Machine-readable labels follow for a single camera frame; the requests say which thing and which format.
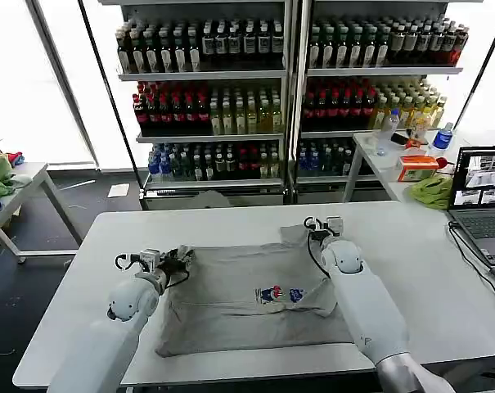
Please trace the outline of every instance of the laptop screen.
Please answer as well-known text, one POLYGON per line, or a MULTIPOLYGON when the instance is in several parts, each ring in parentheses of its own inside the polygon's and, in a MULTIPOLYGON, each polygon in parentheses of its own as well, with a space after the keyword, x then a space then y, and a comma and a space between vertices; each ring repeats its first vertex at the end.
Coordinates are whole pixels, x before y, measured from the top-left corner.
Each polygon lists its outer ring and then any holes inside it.
POLYGON ((495 146, 462 147, 449 209, 495 208, 495 146))

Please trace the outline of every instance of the white paper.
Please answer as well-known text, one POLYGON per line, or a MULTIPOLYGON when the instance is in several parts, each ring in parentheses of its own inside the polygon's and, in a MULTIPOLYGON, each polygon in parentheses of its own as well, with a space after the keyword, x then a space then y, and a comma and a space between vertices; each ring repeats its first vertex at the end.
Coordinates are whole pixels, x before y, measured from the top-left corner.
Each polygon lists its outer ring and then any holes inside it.
POLYGON ((107 195, 107 197, 108 198, 126 197, 128 191, 129 191, 129 183, 115 184, 114 186, 111 186, 109 190, 109 195, 107 195))

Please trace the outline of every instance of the table leg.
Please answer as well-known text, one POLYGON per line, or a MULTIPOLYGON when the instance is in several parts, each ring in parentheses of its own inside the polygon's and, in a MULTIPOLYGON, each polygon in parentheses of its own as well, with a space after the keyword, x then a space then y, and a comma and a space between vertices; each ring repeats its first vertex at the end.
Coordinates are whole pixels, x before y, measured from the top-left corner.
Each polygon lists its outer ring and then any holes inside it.
POLYGON ((356 147, 354 152, 353 162, 351 163, 351 170, 349 171, 349 180, 345 184, 344 196, 342 196, 342 202, 351 202, 351 197, 353 196, 354 185, 358 179, 358 174, 360 173, 360 167, 362 166, 362 152, 360 147, 356 147))
POLYGON ((63 198, 47 172, 45 173, 45 178, 42 182, 42 188, 47 194, 47 198, 49 198, 49 201, 51 201, 56 209, 56 212, 60 215, 61 220, 64 222, 67 229, 69 229, 70 234, 73 235, 76 243, 80 246, 83 241, 83 234, 81 234, 82 232, 79 230, 78 226, 74 224, 63 198))
POLYGON ((7 247, 15 255, 15 257, 18 259, 19 264, 23 264, 25 262, 25 257, 20 256, 21 251, 18 249, 16 244, 13 243, 12 240, 1 229, 0 229, 0 242, 2 242, 3 245, 7 247))

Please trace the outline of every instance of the laptop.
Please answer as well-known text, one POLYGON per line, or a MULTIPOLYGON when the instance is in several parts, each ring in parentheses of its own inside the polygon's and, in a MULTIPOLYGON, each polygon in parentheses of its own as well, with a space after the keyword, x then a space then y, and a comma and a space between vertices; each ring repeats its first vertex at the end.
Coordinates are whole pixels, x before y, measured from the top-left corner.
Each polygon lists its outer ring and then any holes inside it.
POLYGON ((495 266, 495 146, 460 149, 448 213, 473 243, 478 257, 495 266))

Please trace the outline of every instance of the bottle label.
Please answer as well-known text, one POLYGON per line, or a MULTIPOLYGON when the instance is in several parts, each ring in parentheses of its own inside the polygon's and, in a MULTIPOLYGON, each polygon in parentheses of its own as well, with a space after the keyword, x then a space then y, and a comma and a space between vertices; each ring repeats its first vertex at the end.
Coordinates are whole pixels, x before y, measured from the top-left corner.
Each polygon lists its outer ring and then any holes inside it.
POLYGON ((429 47, 430 35, 419 35, 418 42, 416 43, 416 50, 418 52, 425 52, 429 47))
POLYGON ((316 62, 318 60, 318 53, 320 52, 320 48, 317 46, 311 47, 311 51, 309 53, 309 68, 316 67, 316 62))
POLYGON ((244 51, 247 54, 256 53, 254 37, 244 37, 244 51))
POLYGON ((213 134, 219 135, 220 134, 220 118, 219 117, 213 117, 211 119, 211 125, 213 126, 213 134))
POLYGON ((240 38, 239 37, 229 37, 229 53, 236 55, 240 53, 240 38))
POLYGON ((149 61, 149 67, 151 68, 151 72, 160 72, 158 69, 158 61, 156 60, 155 51, 147 51, 147 60, 149 61))
POLYGON ((192 70, 194 72, 200 71, 200 53, 198 49, 191 49, 189 54, 191 56, 192 70))
POLYGON ((283 53, 283 36, 272 36, 272 53, 283 53))
POLYGON ((237 116, 236 117, 236 127, 238 128, 238 135, 245 134, 245 117, 237 116))
POLYGON ((178 71, 185 72, 185 52, 182 49, 177 49, 174 54, 178 63, 178 71))
POLYGON ((171 65, 171 52, 166 49, 162 51, 162 62, 164 63, 165 72, 173 72, 173 67, 171 65))
POLYGON ((384 121, 384 112, 376 113, 375 124, 372 126, 373 129, 381 129, 381 123, 384 121))
POLYGON ((179 121, 180 123, 182 123, 185 120, 186 120, 185 113, 175 113, 174 114, 174 121, 179 121))
POLYGON ((372 56, 375 54, 375 46, 369 45, 365 48, 365 53, 363 55, 362 67, 368 67, 371 65, 372 56))
POLYGON ((134 51, 133 57, 134 57, 134 61, 136 63, 136 67, 138 68, 138 72, 139 73, 146 72, 145 63, 143 61, 143 53, 140 51, 134 51))
POLYGON ((122 71, 124 74, 128 74, 131 72, 131 63, 129 63, 129 57, 127 56, 127 52, 121 51, 118 52, 119 62, 122 65, 122 71))
POLYGON ((269 37, 258 36, 258 52, 269 53, 269 37))
POLYGON ((378 49, 378 55, 376 56, 376 67, 382 67, 385 61, 385 55, 387 55, 387 45, 382 45, 378 49))
POLYGON ((196 178, 196 181, 199 182, 201 180, 201 178, 203 177, 203 173, 201 171, 200 168, 195 168, 195 178, 196 178))
POLYGON ((226 135, 232 134, 232 122, 230 117, 227 116, 223 117, 223 131, 225 132, 226 135))
POLYGON ((202 41, 201 51, 204 53, 204 55, 213 55, 214 54, 214 38, 203 37, 201 39, 201 41, 202 41))
POLYGON ((344 66, 346 53, 347 47, 345 45, 338 47, 338 52, 336 53, 336 68, 341 68, 344 66))
POLYGON ((355 45, 351 49, 351 57, 349 58, 349 68, 356 67, 356 64, 358 63, 359 57, 360 57, 360 46, 355 45))
POLYGON ((216 48, 216 53, 219 55, 226 55, 227 54, 227 46, 225 44, 225 37, 217 37, 214 46, 216 48))

